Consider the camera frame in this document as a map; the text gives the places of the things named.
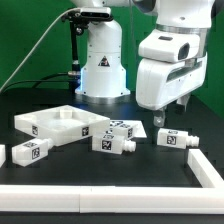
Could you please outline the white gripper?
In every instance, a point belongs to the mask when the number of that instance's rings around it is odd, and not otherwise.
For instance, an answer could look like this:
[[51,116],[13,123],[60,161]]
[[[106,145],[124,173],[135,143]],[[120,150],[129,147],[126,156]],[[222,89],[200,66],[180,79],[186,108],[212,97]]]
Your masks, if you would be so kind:
[[205,79],[206,29],[154,29],[139,45],[136,101],[153,110],[156,127],[165,124],[169,103],[187,107],[191,92]]

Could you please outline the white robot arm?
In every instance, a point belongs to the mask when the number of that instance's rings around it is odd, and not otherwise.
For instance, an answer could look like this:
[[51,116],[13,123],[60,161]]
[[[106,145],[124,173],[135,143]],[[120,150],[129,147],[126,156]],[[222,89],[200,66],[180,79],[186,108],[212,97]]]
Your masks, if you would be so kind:
[[[224,0],[71,0],[81,14],[108,11],[112,6],[134,5],[155,16],[154,30],[140,42],[136,101],[154,112],[154,125],[162,127],[166,106],[185,107],[191,92],[205,79],[207,36],[211,20],[224,10]],[[120,25],[89,26],[87,63],[81,72],[79,94],[91,99],[114,98],[125,88],[121,71]]]

